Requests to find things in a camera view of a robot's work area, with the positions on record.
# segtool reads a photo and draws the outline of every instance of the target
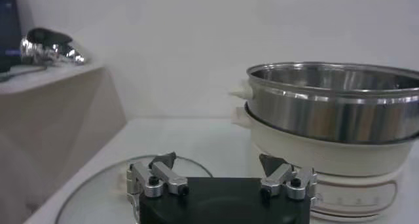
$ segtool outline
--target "black monitor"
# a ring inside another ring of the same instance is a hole
[[[21,38],[16,0],[0,0],[0,68],[20,62]]]

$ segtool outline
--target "white wall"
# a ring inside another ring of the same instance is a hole
[[[247,67],[419,69],[414,0],[19,0],[24,28],[72,34],[108,64],[128,118],[226,117]]]

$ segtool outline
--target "stainless steel pot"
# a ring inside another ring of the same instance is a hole
[[[256,65],[247,74],[249,114],[279,130],[366,144],[398,143],[419,133],[419,72],[286,62]]]

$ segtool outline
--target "screw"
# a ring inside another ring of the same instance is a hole
[[[261,189],[261,196],[263,200],[270,200],[271,192],[268,189],[262,188]]]
[[[151,186],[158,185],[158,178],[156,176],[150,176],[149,185]]]
[[[301,186],[301,180],[298,178],[294,178],[291,180],[291,186],[292,187],[300,187]]]
[[[189,186],[181,185],[177,188],[177,192],[179,193],[179,196],[187,196],[189,194]]]

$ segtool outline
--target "cooker handle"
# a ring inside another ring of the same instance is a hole
[[[231,115],[231,123],[248,129],[252,127],[251,119],[244,107],[236,107]]]
[[[240,87],[228,93],[231,96],[239,97],[243,100],[251,100],[253,98],[253,90],[249,82],[245,79],[240,81]]]

